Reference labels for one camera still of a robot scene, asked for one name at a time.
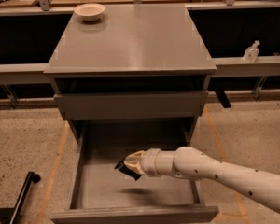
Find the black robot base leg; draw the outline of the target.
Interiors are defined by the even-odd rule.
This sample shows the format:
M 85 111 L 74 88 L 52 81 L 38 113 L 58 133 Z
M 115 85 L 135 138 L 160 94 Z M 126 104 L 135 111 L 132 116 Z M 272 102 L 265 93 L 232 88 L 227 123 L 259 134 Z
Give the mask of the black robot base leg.
M 39 174 L 29 171 L 21 187 L 21 192 L 13 207 L 0 208 L 0 224 L 18 224 L 21 209 L 32 183 L 38 183 L 41 180 Z

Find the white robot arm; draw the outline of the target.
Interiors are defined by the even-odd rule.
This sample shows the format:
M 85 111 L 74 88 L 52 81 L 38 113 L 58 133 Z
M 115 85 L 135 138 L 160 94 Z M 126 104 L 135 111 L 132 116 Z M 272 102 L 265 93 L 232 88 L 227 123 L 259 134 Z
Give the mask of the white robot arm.
M 142 175 L 211 179 L 280 214 L 280 175 L 218 161 L 193 147 L 137 151 L 125 157 L 118 168 L 135 180 Z

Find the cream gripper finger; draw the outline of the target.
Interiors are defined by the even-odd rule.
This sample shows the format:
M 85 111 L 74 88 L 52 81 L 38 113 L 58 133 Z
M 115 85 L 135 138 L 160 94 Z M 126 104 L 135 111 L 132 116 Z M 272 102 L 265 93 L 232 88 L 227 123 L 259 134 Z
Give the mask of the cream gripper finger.
M 144 150 L 134 152 L 133 154 L 128 155 L 123 160 L 123 163 L 129 170 L 133 171 L 138 175 L 142 175 L 144 173 L 144 170 L 141 166 L 141 160 L 144 154 Z

